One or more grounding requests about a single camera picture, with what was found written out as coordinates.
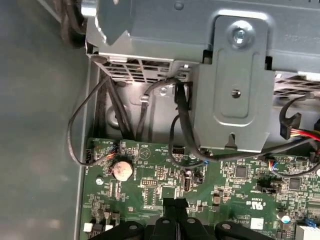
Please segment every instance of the cable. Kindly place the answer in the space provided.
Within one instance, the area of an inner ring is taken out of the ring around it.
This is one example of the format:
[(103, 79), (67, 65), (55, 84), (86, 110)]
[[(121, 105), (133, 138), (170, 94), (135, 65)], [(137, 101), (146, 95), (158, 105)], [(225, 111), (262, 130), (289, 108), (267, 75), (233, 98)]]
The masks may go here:
[(74, 0), (63, 0), (63, 3), (65, 5), (66, 14), (70, 21), (70, 26), (73, 28), (73, 30), (80, 34), (85, 35), (86, 34), (86, 28), (83, 26), (84, 18), (80, 14), (76, 3)]
[(316, 172), (320, 169), (320, 162), (318, 162), (316, 165), (314, 165), (312, 168), (310, 168), (307, 171), (303, 171), (300, 173), (294, 173), (294, 174), (286, 174), (286, 173), (279, 173), (275, 171), (271, 171), (274, 175), (276, 175), (279, 178), (297, 178), (297, 177), (302, 177), (304, 175), (310, 174), (312, 172)]
[(81, 167), (89, 167), (89, 166), (94, 166), (97, 165), (98, 163), (100, 163), (102, 160), (105, 160), (107, 156), (103, 156), (99, 159), (97, 159), (94, 162), (91, 163), (85, 163), (85, 162), (81, 162), (75, 155), (74, 152), (74, 148), (72, 146), (72, 126), (74, 124), (74, 121), (77, 117), (77, 115), (79, 114), (79, 112), (81, 111), (81, 109), (88, 103), (88, 101), (92, 98), (92, 96), (94, 94), (96, 94), (96, 92), (103, 86), (103, 84), (105, 84), (107, 82), (108, 78), (105, 77), (103, 78), (94, 88), (93, 90), (90, 92), (90, 94), (86, 97), (86, 99), (83, 101), (83, 103), (81, 103), (81, 105), (77, 108), (77, 110), (75, 110), (74, 114), (72, 115), (72, 117), (69, 120), (68, 123), (68, 128), (67, 128), (67, 135), (66, 135), (66, 141), (67, 141), (67, 145), (68, 145), (68, 151), (69, 154), (72, 158), (73, 161), (75, 161), (79, 166)]
[(178, 112), (179, 112), (179, 118), (180, 118), (180, 124), (181, 124), (183, 136), (187, 143), (187, 147), (190, 149), (192, 154), (200, 160), (209, 161), (209, 162), (219, 162), (219, 161), (234, 161), (237, 159), (259, 157), (265, 154), (270, 154), (270, 153), (275, 154), (275, 153), (284, 152), (286, 150), (295, 148), (302, 144), (314, 141), (314, 139), (311, 139), (311, 138), (301, 138), (301, 139), (298, 139), (289, 143), (285, 143), (282, 145), (264, 148), (260, 153), (237, 152), (237, 153), (230, 153), (230, 154), (207, 156), (198, 150), (198, 147), (195, 143), (193, 129), (192, 129), (192, 125), (189, 117), (189, 106), (186, 100), (185, 88), (182, 85), (178, 85), (176, 94), (177, 94)]
[(169, 135), (169, 144), (168, 144), (168, 154), (169, 154), (169, 158), (172, 161), (172, 163), (182, 169), (195, 169), (197, 167), (200, 167), (204, 164), (204, 162), (196, 162), (190, 165), (183, 165), (182, 163), (178, 162), (175, 157), (172, 155), (172, 151), (173, 151), (173, 143), (174, 143), (174, 138), (175, 138), (175, 125), (177, 120), (179, 119), (179, 115), (175, 116), (175, 118), (173, 119), (172, 123), (171, 123), (171, 127), (170, 127), (170, 135)]
[(318, 133), (318, 131), (309, 131), (309, 130), (304, 130), (304, 129), (292, 129), (291, 132), (293, 134), (299, 134), (299, 135), (320, 141), (320, 134)]
[[(172, 84), (178, 84), (178, 83), (181, 83), (181, 82), (175, 77), (170, 77), (165, 80), (157, 81), (147, 88), (147, 90), (144, 92), (144, 95), (149, 96), (151, 92), (157, 88), (165, 87)], [(136, 141), (142, 140), (142, 134), (144, 131), (145, 121), (147, 117), (148, 105), (149, 105), (148, 102), (143, 102), (141, 104), (140, 120), (136, 128), (136, 134), (135, 134)]]
[[(309, 130), (305, 130), (305, 129), (292, 129), (291, 132), (294, 134), (299, 134), (299, 135), (306, 136), (311, 139), (320, 141), (320, 132), (318, 132), (316, 130), (309, 131)], [(320, 162), (318, 162), (316, 165), (314, 165), (309, 170), (299, 172), (299, 173), (294, 173), (294, 174), (279, 173), (279, 172), (274, 171), (274, 168), (272, 169), (271, 172), (280, 178), (297, 178), (297, 177), (302, 177), (302, 176), (305, 176), (305, 175), (310, 174), (312, 172), (315, 172), (319, 169), (320, 169)]]
[(119, 127), (123, 138), (128, 140), (135, 140), (135, 135), (130, 124), (130, 120), (125, 109), (125, 106), (116, 90), (115, 82), (110, 76), (106, 76), (107, 91), (110, 95), (110, 100), (114, 109), (115, 117), (119, 123)]

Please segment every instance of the green circuit board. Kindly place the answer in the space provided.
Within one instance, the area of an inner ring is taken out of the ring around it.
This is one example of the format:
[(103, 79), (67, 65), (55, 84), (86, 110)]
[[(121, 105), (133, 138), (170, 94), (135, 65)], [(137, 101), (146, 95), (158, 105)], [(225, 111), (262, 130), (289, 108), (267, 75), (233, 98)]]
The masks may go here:
[[(316, 173), (279, 179), (270, 173), (267, 163), (255, 158), (210, 162), (187, 171), (171, 163), (165, 144), (128, 140), (116, 144), (118, 151), (113, 157), (85, 170), (80, 240), (122, 221), (154, 224), (163, 214), (163, 198), (186, 198), (189, 216), (204, 225), (229, 220), (274, 239), (293, 240), (296, 224), (304, 218), (319, 223), (320, 177)], [(113, 140), (91, 138), (87, 161), (106, 156), (114, 146)], [(182, 162), (198, 161), (182, 147), (174, 149), (174, 156)], [(299, 173), (313, 165), (305, 157), (274, 158), (275, 170), (284, 173)], [(128, 181), (118, 181), (113, 175), (113, 166), (119, 161), (132, 165)], [(103, 183), (97, 184), (97, 178)], [(289, 216), (290, 223), (279, 221), (279, 212)], [(88, 223), (96, 227), (85, 232)]]

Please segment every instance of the black cable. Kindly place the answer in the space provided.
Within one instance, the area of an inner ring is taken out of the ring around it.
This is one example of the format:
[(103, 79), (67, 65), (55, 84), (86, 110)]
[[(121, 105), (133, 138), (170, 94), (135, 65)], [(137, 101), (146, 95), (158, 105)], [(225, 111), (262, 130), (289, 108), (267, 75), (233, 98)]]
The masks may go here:
[(121, 114), (121, 111), (120, 111), (120, 108), (117, 104), (117, 101), (115, 99), (115, 97), (113, 96), (113, 93), (109, 93), (109, 96), (110, 96), (110, 100), (111, 100), (111, 103), (112, 103), (112, 106), (113, 106), (113, 110), (114, 110), (114, 114), (115, 114), (115, 118), (118, 122), (118, 125), (119, 125), (119, 129), (120, 129), (120, 132), (121, 132), (121, 135), (124, 139), (132, 139), (132, 135), (130, 135), (129, 133), (129, 130), (127, 129), (127, 126), (125, 125), (124, 123), (124, 120), (123, 120), (123, 116)]
[(209, 161), (209, 162), (219, 162), (219, 161), (234, 161), (234, 160), (244, 159), (244, 158), (259, 157), (259, 156), (263, 156), (265, 154), (270, 154), (270, 153), (280, 153), (280, 152), (295, 148), (297, 146), (300, 146), (302, 144), (314, 141), (312, 138), (302, 138), (302, 139), (295, 140), (282, 145), (264, 148), (260, 153), (237, 152), (237, 153), (230, 153), (230, 154), (207, 156), (199, 151), (195, 143), (192, 124), (189, 116), (189, 105), (186, 100), (185, 88), (183, 87), (183, 85), (177, 86), (176, 94), (177, 94), (178, 112), (179, 112), (179, 118), (180, 118), (180, 124), (181, 124), (183, 136), (187, 143), (187, 147), (190, 149), (191, 153), (200, 160)]
[(73, 30), (80, 34), (86, 35), (86, 27), (83, 25), (84, 17), (80, 14), (79, 9), (74, 0), (63, 0), (66, 14)]
[(299, 172), (299, 173), (294, 173), (294, 174), (286, 174), (286, 173), (279, 173), (275, 171), (271, 171), (274, 175), (280, 178), (297, 178), (297, 177), (302, 177), (304, 175), (310, 174), (312, 172), (318, 171), (320, 169), (320, 162), (318, 162), (316, 165), (314, 165), (312, 168), (310, 168), (307, 171)]
[[(165, 80), (157, 81), (147, 88), (147, 90), (144, 92), (144, 95), (149, 96), (151, 92), (157, 88), (165, 87), (171, 84), (179, 84), (179, 83), (181, 83), (180, 80), (178, 80), (175, 77), (170, 77)], [(145, 121), (147, 117), (148, 105), (149, 104), (147, 102), (143, 102), (141, 104), (140, 120), (136, 128), (136, 134), (135, 134), (136, 141), (142, 140), (142, 134), (144, 131)]]
[(102, 85), (104, 85), (107, 81), (107, 77), (103, 78), (95, 87), (94, 89), (90, 92), (90, 94), (86, 97), (86, 99), (83, 101), (83, 103), (81, 103), (81, 105), (77, 108), (77, 110), (75, 110), (74, 114), (72, 115), (72, 117), (69, 120), (68, 123), (68, 128), (67, 128), (67, 135), (66, 135), (66, 141), (67, 141), (67, 145), (68, 145), (68, 150), (69, 150), (69, 154), (72, 158), (73, 161), (75, 161), (79, 166), (81, 167), (89, 167), (89, 166), (94, 166), (98, 163), (100, 163), (102, 160), (105, 159), (105, 157), (101, 157), (99, 159), (97, 159), (96, 161), (92, 162), (92, 163), (85, 163), (85, 162), (81, 162), (75, 155), (74, 152), (74, 148), (72, 146), (72, 125), (74, 124), (74, 121), (78, 115), (78, 113), (81, 111), (81, 109), (88, 103), (88, 101), (92, 98), (92, 96), (94, 94), (96, 94), (96, 92), (102, 87)]
[[(135, 140), (135, 135), (133, 129), (131, 127), (131, 123), (125, 109), (125, 106), (116, 90), (115, 82), (112, 80), (110, 76), (106, 76), (106, 83), (107, 83), (107, 91), (110, 95), (110, 100), (113, 105), (113, 109), (115, 112), (115, 117), (118, 120), (119, 127), (121, 129), (123, 138), (127, 140)], [(120, 126), (121, 121), (123, 121), (125, 128)]]
[(170, 127), (170, 135), (169, 135), (169, 144), (168, 144), (168, 154), (169, 158), (172, 161), (172, 163), (182, 169), (195, 169), (197, 167), (202, 166), (204, 163), (196, 162), (190, 165), (183, 165), (182, 163), (178, 162), (175, 157), (172, 155), (173, 147), (174, 147), (174, 138), (175, 138), (175, 125), (179, 118), (179, 115), (175, 116), (175, 118), (172, 121), (171, 127)]
[(61, 9), (61, 38), (63, 42), (74, 49), (83, 48), (85, 46), (86, 36), (77, 33), (71, 26), (70, 18), (65, 8)]

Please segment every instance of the microchip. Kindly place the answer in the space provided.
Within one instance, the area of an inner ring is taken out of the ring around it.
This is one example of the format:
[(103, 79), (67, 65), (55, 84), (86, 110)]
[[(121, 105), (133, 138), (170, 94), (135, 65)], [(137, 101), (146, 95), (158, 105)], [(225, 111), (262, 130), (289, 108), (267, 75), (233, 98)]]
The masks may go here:
[(214, 204), (220, 204), (221, 203), (221, 197), (219, 196), (213, 196), (213, 203)]
[(299, 178), (291, 178), (289, 180), (289, 189), (299, 190), (300, 189), (301, 180)]
[(235, 177), (245, 179), (247, 177), (247, 168), (245, 166), (237, 166), (235, 168)]

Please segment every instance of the silver screw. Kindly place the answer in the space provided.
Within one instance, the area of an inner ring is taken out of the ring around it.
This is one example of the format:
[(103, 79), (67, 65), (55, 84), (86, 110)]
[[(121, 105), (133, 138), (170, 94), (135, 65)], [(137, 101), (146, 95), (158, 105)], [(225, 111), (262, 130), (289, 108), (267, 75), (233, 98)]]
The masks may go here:
[(193, 153), (190, 153), (189, 158), (193, 160), (193, 159), (196, 159), (196, 156)]
[(196, 220), (194, 220), (193, 218), (188, 218), (187, 222), (190, 224), (194, 224), (196, 222)]
[(160, 95), (161, 96), (165, 96), (168, 92), (168, 89), (164, 86), (162, 88), (160, 88)]
[(104, 179), (103, 179), (102, 177), (98, 176), (98, 177), (95, 179), (95, 183), (96, 183), (97, 185), (102, 185), (102, 184), (104, 184)]
[(236, 44), (242, 44), (245, 41), (246, 31), (239, 28), (236, 29), (233, 33), (233, 40)]
[(221, 225), (221, 227), (223, 228), (223, 229), (231, 229), (231, 226), (229, 225), (229, 224), (222, 224)]

